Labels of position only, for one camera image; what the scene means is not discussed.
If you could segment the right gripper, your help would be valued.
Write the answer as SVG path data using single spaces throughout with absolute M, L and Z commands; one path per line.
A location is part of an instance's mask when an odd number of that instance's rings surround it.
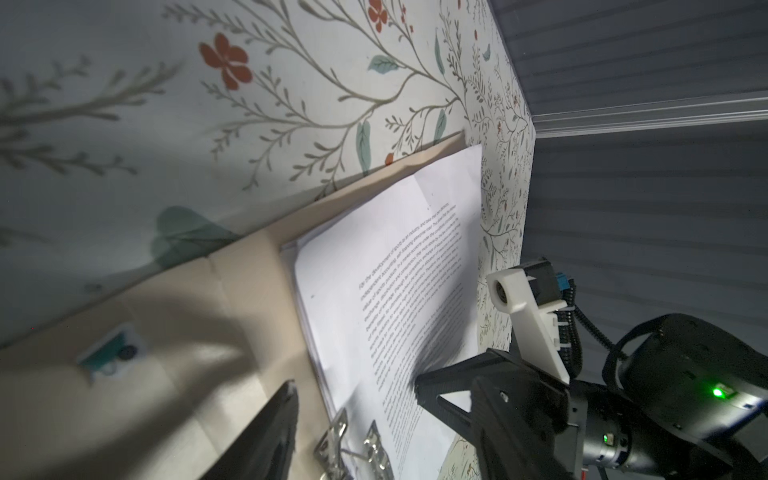
M 639 409 L 576 378 L 575 304 L 552 265 L 495 272 L 487 284 L 511 319 L 516 351 L 487 349 L 418 375 L 418 405 L 470 438 L 484 479 L 575 479 L 590 467 L 652 473 L 653 436 Z M 469 391 L 468 410 L 445 398 Z

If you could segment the beige paper folder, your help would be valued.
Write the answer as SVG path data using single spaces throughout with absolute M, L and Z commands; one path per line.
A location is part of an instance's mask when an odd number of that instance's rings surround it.
M 437 159 L 463 134 L 1 352 L 5 479 L 196 479 L 288 380 L 292 479 L 328 426 L 281 247 Z

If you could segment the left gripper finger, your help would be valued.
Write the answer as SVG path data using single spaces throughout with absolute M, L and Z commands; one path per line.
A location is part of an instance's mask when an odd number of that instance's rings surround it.
M 287 479 L 298 413 L 298 390 L 287 380 L 201 479 Z

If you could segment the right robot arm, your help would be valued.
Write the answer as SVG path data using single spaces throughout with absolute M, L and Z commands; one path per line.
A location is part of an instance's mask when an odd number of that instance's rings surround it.
M 546 259 L 492 273 L 507 350 L 419 375 L 419 405 L 476 450 L 485 479 L 578 479 L 590 468 L 662 479 L 767 475 L 767 359 L 700 318 L 665 314 L 604 335 L 600 383 L 579 379 L 575 282 Z

